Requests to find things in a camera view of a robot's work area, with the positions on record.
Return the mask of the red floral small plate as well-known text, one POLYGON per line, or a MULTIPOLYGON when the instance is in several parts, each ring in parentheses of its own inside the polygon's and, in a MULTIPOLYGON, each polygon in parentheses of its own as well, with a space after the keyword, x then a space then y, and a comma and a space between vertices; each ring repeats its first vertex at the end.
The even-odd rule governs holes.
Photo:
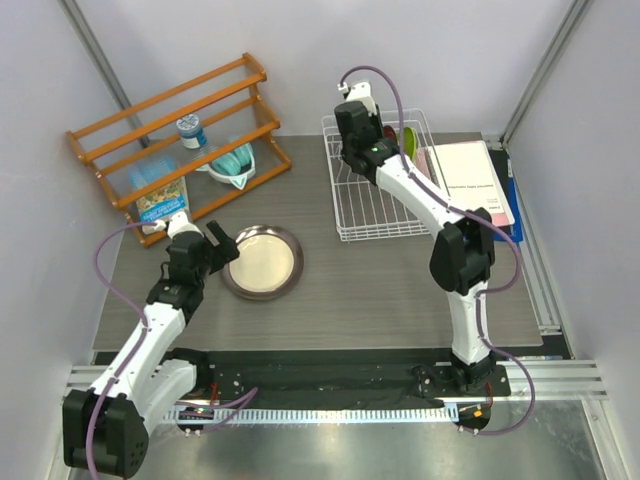
POLYGON ((388 138, 394 142, 397 141, 397 136, 396 136, 396 132, 394 130, 393 127, 391 127, 390 125, 385 125, 383 127, 383 134, 385 138, 388 138))

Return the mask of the lime green small plate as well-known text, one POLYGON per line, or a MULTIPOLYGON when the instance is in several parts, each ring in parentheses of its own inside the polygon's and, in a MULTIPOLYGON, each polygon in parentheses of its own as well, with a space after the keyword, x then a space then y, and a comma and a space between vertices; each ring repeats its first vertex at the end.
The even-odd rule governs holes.
POLYGON ((403 148, 405 155, 414 163, 419 149, 419 140, 416 130, 412 127, 405 126, 403 128, 403 148))

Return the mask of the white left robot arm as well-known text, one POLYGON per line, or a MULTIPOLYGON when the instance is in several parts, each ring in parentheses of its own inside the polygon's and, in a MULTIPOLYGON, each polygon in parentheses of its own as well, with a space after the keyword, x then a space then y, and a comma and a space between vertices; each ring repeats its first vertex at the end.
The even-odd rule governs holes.
POLYGON ((167 411, 213 385, 205 353, 169 347, 202 303, 207 278, 238 258, 236 241, 215 221, 202 232, 184 213, 151 226, 171 242, 160 279, 134 309, 139 322, 104 372, 87 389, 70 390, 62 405, 64 462, 93 478, 132 478, 167 411))

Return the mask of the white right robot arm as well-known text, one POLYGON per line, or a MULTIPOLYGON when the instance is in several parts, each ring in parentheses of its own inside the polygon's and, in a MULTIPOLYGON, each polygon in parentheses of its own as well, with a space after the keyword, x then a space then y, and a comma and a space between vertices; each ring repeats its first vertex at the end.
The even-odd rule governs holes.
POLYGON ((334 108, 341 158, 351 170, 400 201, 434 239, 429 271, 447 293, 453 341, 451 380, 472 395, 484 388, 496 365, 488 346, 483 291, 495 263, 492 223, 479 208, 464 211, 422 174, 397 143, 385 137, 378 117, 360 101, 334 108))

